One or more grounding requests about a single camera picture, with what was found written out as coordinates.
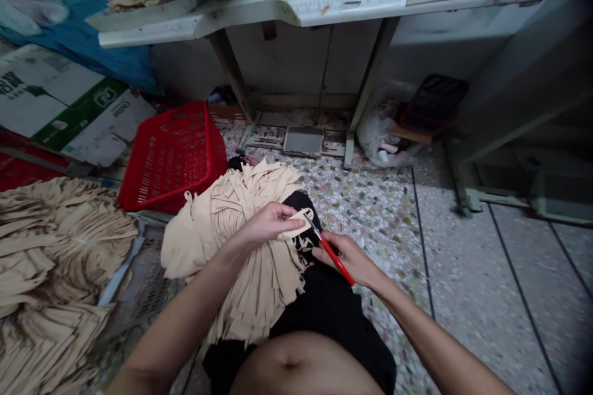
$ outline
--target white table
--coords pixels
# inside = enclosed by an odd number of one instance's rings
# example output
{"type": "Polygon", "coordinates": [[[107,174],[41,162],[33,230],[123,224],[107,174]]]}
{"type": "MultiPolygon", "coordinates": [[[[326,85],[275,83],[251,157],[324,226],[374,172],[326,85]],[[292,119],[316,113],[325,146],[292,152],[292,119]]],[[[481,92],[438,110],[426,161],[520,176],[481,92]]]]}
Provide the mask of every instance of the white table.
{"type": "Polygon", "coordinates": [[[248,90],[225,28],[232,25],[281,20],[299,27],[329,25],[357,20],[382,19],[363,81],[358,104],[347,129],[344,167],[352,168],[354,134],[374,86],[400,17],[428,12],[467,9],[494,4],[536,0],[221,0],[208,1],[184,17],[166,19],[141,27],[101,32],[104,48],[166,43],[207,37],[226,72],[229,83],[248,119],[239,149],[244,149],[257,125],[259,113],[249,102],[248,90]]]}

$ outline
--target red plastic basket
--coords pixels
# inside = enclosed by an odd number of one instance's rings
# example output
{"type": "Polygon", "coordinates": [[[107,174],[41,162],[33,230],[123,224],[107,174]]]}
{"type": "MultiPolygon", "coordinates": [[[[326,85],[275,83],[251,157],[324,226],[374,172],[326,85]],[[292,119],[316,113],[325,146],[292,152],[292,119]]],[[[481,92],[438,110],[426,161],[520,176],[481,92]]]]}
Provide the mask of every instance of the red plastic basket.
{"type": "Polygon", "coordinates": [[[140,124],[118,203],[176,214],[186,191],[201,194],[226,171],[224,140],[206,102],[191,102],[140,124]]]}
{"type": "MultiPolygon", "coordinates": [[[[39,150],[41,155],[38,152],[31,153],[31,151],[33,150],[28,149],[25,152],[43,159],[44,156],[41,150],[39,150]]],[[[59,164],[61,167],[68,166],[68,162],[61,158],[58,159],[59,161],[54,163],[59,164]]],[[[31,185],[37,181],[48,181],[59,176],[65,175],[50,168],[41,167],[26,160],[16,159],[15,157],[0,153],[0,193],[20,186],[31,185]]]]}

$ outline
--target floor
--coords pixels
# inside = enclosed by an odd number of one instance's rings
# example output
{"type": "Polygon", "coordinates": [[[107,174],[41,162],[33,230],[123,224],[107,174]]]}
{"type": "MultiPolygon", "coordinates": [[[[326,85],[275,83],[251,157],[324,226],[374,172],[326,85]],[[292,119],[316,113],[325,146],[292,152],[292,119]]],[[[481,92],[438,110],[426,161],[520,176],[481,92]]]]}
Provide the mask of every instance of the floor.
{"type": "MultiPolygon", "coordinates": [[[[234,156],[244,127],[220,124],[219,129],[228,157],[234,156]]],[[[258,131],[267,138],[284,137],[281,128],[258,131]]],[[[301,171],[325,228],[356,239],[420,307],[517,393],[578,393],[576,382],[587,370],[585,353],[591,350],[593,230],[496,205],[472,219],[459,216],[440,146],[421,154],[413,167],[398,170],[376,168],[359,151],[350,172],[338,158],[285,157],[261,148],[248,154],[301,171]]],[[[381,301],[367,289],[355,291],[393,352],[396,393],[438,393],[381,301]]],[[[130,339],[123,341],[131,350],[130,339]]],[[[208,393],[199,365],[189,365],[186,374],[175,393],[208,393]]]]}

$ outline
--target cardboard box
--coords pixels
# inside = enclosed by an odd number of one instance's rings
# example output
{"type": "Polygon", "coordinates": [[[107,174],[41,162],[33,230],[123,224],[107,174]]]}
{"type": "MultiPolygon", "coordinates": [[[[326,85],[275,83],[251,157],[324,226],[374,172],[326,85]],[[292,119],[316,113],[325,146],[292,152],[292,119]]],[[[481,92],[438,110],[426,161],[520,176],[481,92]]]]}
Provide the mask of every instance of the cardboard box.
{"type": "Polygon", "coordinates": [[[208,104],[208,112],[216,123],[245,123],[245,115],[239,105],[229,106],[226,103],[208,104]]]}
{"type": "Polygon", "coordinates": [[[40,46],[0,59],[0,125],[80,162],[108,167],[154,114],[125,83],[40,46]]]}

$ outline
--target belly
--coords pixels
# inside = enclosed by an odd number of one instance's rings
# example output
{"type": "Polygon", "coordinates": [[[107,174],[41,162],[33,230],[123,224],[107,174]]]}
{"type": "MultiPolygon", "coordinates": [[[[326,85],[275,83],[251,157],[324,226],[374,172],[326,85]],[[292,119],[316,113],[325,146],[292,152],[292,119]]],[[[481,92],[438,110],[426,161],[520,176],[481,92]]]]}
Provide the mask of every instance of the belly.
{"type": "Polygon", "coordinates": [[[283,394],[380,394],[356,359],[332,339],[301,331],[260,345],[243,363],[230,391],[283,394]]]}

